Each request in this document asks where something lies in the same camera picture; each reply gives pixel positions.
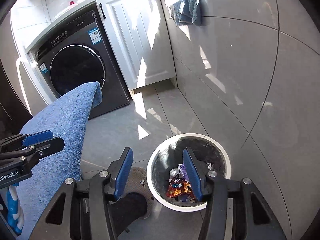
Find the left blue white gloved hand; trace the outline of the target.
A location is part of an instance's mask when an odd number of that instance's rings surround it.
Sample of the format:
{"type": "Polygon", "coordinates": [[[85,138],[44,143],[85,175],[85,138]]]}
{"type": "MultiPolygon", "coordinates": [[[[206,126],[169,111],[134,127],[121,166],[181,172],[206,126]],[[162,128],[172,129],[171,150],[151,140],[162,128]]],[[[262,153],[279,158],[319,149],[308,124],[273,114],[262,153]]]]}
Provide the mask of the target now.
{"type": "Polygon", "coordinates": [[[24,226],[24,214],[17,194],[18,186],[19,183],[16,183],[1,189],[1,200],[3,200],[1,211],[7,208],[8,213],[4,217],[11,229],[19,236],[24,226]]]}

